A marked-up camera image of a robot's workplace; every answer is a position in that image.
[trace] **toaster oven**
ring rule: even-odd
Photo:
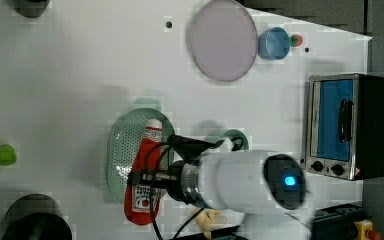
[[[307,172],[359,180],[384,176],[384,78],[311,76]]]

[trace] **green colander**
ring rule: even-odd
[[[124,204],[127,178],[139,151],[146,122],[158,119],[163,125],[162,141],[174,134],[173,126],[167,117],[152,108],[138,108],[120,117],[115,123],[108,141],[108,161],[106,167],[107,184],[111,194]],[[170,151],[162,160],[162,168],[173,162],[174,154]]]

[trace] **toaster oven window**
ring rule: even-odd
[[[343,123],[344,119],[351,118],[348,114],[344,116],[344,103],[352,101],[352,80],[321,82],[317,157],[349,161],[350,141],[344,137]]]

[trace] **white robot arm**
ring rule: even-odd
[[[237,235],[250,240],[310,239],[315,210],[304,172],[290,156],[260,150],[231,152],[229,139],[213,147],[180,136],[170,142],[184,161],[157,174],[157,187],[165,188],[173,199],[199,208],[246,213]]]

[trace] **white table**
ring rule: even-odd
[[[207,1],[54,1],[33,20],[7,2],[0,0],[0,143],[12,144],[18,161],[0,167],[0,239],[6,211],[28,193],[57,200],[75,239],[155,239],[151,225],[125,219],[105,182],[111,127],[137,97],[160,101],[177,134],[236,128],[253,149],[300,159],[308,77],[367,71],[368,38],[250,10],[259,33],[281,26],[304,44],[283,61],[257,58],[245,77],[221,85],[187,47],[188,23]],[[362,199],[361,181],[308,177],[318,208]],[[166,196],[157,219],[164,236],[186,218],[186,206]],[[193,222],[187,230],[199,231]]]

